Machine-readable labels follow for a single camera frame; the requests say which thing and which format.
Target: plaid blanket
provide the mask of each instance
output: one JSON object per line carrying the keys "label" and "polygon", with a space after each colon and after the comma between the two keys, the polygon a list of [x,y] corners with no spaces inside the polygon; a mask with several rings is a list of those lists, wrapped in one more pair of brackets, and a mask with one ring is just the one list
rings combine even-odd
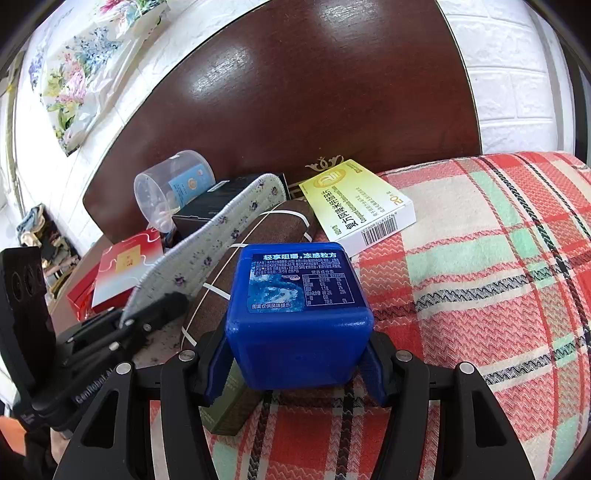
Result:
{"label": "plaid blanket", "polygon": [[[566,154],[521,153],[382,178],[418,220],[353,259],[376,329],[428,363],[477,365],[536,478],[552,478],[589,424],[591,171]],[[388,416],[356,377],[268,392],[236,437],[208,439],[221,480],[368,480]],[[432,403],[424,479],[438,428]]]}

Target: yellow label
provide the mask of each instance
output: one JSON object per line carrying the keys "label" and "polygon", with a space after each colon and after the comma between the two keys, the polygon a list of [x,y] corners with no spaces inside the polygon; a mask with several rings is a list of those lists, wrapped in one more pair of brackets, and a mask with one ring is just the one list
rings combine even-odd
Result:
{"label": "yellow label", "polygon": [[135,247],[117,255],[117,265],[115,266],[115,272],[124,272],[128,268],[139,265],[141,261],[141,248],[139,245],[136,245]]}
{"label": "yellow label", "polygon": [[387,181],[353,160],[300,183],[300,188],[331,241],[363,229],[409,202]]}

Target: wooden headboard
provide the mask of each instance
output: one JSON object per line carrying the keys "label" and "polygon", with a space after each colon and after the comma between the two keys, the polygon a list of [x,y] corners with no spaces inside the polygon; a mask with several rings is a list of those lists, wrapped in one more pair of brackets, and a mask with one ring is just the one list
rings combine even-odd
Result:
{"label": "wooden headboard", "polygon": [[341,159],[373,171],[480,154],[455,40],[434,0],[271,0],[187,56],[138,109],[84,205],[112,241],[145,227],[136,174],[180,150],[216,179]]}

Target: blue plastic box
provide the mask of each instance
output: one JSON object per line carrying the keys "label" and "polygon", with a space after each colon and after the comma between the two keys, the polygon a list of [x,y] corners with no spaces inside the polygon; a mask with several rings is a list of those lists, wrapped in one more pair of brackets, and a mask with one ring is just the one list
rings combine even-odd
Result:
{"label": "blue plastic box", "polygon": [[339,244],[242,249],[226,335],[249,387],[344,384],[373,328],[374,316]]}

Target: red box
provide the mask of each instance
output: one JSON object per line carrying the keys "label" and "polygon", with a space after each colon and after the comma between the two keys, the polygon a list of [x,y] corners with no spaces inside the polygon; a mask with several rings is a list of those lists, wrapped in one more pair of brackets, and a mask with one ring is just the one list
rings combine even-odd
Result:
{"label": "red box", "polygon": [[92,309],[102,312],[124,307],[139,279],[164,255],[155,228],[123,240],[103,252],[96,276]]}
{"label": "red box", "polygon": [[78,321],[87,319],[93,313],[90,303],[95,291],[95,280],[98,272],[99,264],[96,264],[66,295]]}

